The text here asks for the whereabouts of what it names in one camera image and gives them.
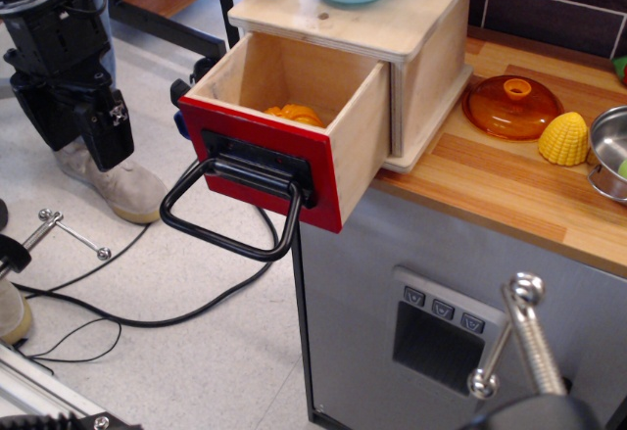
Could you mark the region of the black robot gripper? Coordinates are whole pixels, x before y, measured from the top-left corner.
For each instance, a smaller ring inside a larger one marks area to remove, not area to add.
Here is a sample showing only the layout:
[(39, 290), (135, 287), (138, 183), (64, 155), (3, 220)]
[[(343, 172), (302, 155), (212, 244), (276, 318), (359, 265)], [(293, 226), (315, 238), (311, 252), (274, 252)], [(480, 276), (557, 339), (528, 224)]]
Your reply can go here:
[(14, 47), (11, 85), (44, 142), (58, 151), (82, 137), (100, 171), (134, 152), (128, 108), (101, 64), (110, 49), (100, 18), (68, 10), (70, 0), (5, 11)]

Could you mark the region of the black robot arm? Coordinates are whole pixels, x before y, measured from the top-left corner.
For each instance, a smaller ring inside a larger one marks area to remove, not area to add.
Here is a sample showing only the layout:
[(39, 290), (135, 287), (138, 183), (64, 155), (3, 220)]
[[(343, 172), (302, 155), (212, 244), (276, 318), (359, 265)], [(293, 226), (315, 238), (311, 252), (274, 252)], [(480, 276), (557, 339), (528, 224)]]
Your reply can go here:
[(1, 0), (14, 46), (10, 85), (44, 142), (59, 151), (82, 139), (107, 171), (134, 151), (128, 109), (103, 64), (111, 44), (107, 0)]

